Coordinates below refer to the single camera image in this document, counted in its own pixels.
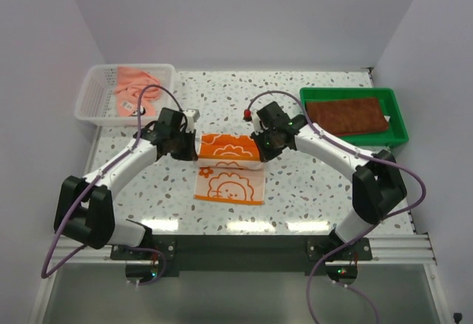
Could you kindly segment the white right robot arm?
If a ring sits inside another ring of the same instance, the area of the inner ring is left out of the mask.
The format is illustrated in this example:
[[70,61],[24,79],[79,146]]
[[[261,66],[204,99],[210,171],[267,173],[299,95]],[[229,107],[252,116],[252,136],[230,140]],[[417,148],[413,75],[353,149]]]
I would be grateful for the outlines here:
[[330,233],[329,250],[335,258],[348,258],[355,251],[354,238],[405,203],[406,187],[391,152],[357,149],[302,114],[290,118],[276,102],[258,111],[246,109],[244,120],[253,124],[251,138],[261,162],[288,148],[327,164],[351,182],[352,209]]

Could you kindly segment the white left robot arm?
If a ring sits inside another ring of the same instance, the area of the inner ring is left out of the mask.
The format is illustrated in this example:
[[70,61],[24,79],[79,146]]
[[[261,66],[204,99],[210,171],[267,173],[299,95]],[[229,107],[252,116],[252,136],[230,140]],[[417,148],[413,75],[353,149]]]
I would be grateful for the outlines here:
[[152,230],[133,220],[119,220],[114,199],[139,173],[170,155],[178,161],[196,161],[194,124],[200,113],[162,108],[157,120],[136,132],[129,144],[110,161],[81,178],[70,176],[61,185],[54,230],[94,249],[127,246],[137,259],[154,249]]

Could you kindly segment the brown towel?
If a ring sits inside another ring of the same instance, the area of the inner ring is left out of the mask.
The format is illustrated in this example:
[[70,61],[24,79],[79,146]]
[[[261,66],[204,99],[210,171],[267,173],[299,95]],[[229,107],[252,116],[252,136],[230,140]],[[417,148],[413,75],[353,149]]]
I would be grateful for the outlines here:
[[313,101],[305,106],[311,121],[335,136],[372,134],[389,129],[377,98]]

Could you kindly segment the orange patterned cream towel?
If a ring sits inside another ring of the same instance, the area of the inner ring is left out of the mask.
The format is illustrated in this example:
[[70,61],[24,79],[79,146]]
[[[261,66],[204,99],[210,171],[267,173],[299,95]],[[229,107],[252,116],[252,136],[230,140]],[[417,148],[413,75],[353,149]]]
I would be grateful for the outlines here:
[[206,133],[197,141],[198,200],[259,206],[265,198],[265,169],[248,135]]

